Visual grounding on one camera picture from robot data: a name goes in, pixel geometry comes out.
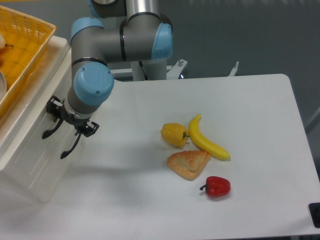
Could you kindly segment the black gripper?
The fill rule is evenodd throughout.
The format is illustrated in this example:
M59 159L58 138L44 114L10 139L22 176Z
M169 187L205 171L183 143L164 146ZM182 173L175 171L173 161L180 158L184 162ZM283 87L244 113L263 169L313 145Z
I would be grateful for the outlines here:
M73 113L68 113L65 108L62 108L63 101L53 95L46 103L46 112L53 116L53 121L66 121L68 124L73 125L76 131L90 137L99 129L99 124L94 121L89 121L89 117L80 119L76 118Z

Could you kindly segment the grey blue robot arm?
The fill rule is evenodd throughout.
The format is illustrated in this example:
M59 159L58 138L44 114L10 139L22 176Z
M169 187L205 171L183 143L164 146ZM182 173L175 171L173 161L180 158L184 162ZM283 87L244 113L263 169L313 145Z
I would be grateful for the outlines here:
M156 0L90 0L92 17L71 27L72 83L64 100L46 104L56 127L74 126L76 135L93 135L98 124L90 118L114 87L108 64L131 62L146 80L167 77L167 59L173 54L173 25Z

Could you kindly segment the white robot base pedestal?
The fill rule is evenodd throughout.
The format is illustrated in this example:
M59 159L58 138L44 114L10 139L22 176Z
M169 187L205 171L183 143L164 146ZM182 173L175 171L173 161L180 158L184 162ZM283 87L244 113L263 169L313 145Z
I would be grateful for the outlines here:
M167 79L167 59L132 61L130 63L134 81Z

